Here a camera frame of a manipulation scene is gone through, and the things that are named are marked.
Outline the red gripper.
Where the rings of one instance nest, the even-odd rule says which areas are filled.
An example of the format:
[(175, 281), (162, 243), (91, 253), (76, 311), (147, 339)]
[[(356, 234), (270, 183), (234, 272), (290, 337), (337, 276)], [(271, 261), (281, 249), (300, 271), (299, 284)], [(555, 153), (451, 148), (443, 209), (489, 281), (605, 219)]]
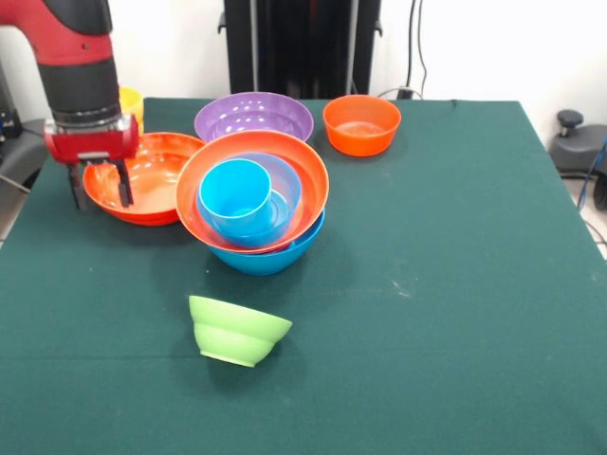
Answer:
[(138, 122), (133, 115), (122, 114), (116, 121), (85, 128), (65, 128), (54, 120), (44, 124), (46, 147), (53, 159), (67, 164), (67, 177), (77, 210), (87, 210), (88, 197), (83, 187), (81, 162), (115, 161), (119, 175), (121, 205), (134, 203), (130, 179), (123, 159), (132, 158), (138, 146)]

